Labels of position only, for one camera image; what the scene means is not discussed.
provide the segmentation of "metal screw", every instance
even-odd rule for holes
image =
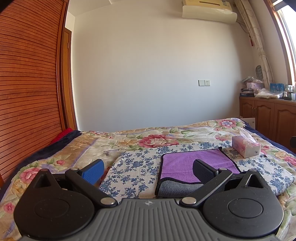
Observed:
[[[182,202],[188,205],[192,205],[196,203],[196,199],[194,197],[184,197],[182,198]]]
[[[101,203],[104,205],[113,205],[116,202],[116,200],[112,197],[103,197],[101,199]]]

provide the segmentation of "pink flower pattern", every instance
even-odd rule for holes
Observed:
[[[215,138],[217,140],[220,140],[220,141],[230,141],[230,140],[232,140],[232,136],[231,135],[228,135],[228,134],[226,134],[226,135],[219,135],[219,134],[217,134],[217,135],[215,135]]]
[[[15,209],[15,205],[12,202],[9,202],[3,206],[3,209],[5,212],[9,214],[13,214],[13,211]]]
[[[34,177],[36,176],[36,174],[39,172],[40,169],[41,168],[39,168],[39,167],[31,167],[31,168],[24,170],[20,174],[21,181],[26,184],[31,183],[31,181],[34,179]]]
[[[237,126],[237,122],[235,120],[218,120],[217,123],[218,126],[221,126],[222,128],[232,128]]]
[[[154,148],[160,146],[178,145],[179,143],[172,139],[172,137],[165,135],[149,135],[147,137],[143,137],[142,140],[139,140],[138,144],[142,147]]]
[[[65,164],[65,161],[64,161],[64,160],[58,160],[58,161],[57,161],[57,164],[59,164],[59,165],[64,165],[64,164]]]
[[[291,163],[292,165],[296,166],[296,158],[291,156],[286,156],[284,159],[286,162]]]

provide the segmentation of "purple towel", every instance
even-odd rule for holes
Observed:
[[[215,169],[225,167],[231,170],[232,173],[240,173],[232,160],[221,150],[200,150],[163,155],[160,179],[170,177],[187,183],[200,182],[192,170],[193,162],[196,159],[204,161]]]

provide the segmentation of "dark blue blanket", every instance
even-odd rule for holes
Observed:
[[[9,176],[9,178],[6,180],[4,183],[3,187],[0,190],[0,200],[3,198],[8,186],[11,183],[11,179],[17,174],[17,172],[24,166],[45,158],[49,158],[50,156],[54,155],[61,149],[63,149],[66,145],[68,145],[73,139],[76,137],[80,136],[81,132],[80,131],[72,131],[65,135],[63,138],[61,138],[59,141],[44,147],[43,149],[35,152],[31,156],[27,157],[25,160],[23,160],[20,164],[17,165],[15,170],[12,172],[12,174]]]

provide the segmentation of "light switch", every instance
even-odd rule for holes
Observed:
[[[199,86],[205,86],[205,81],[204,80],[198,80],[198,85]]]

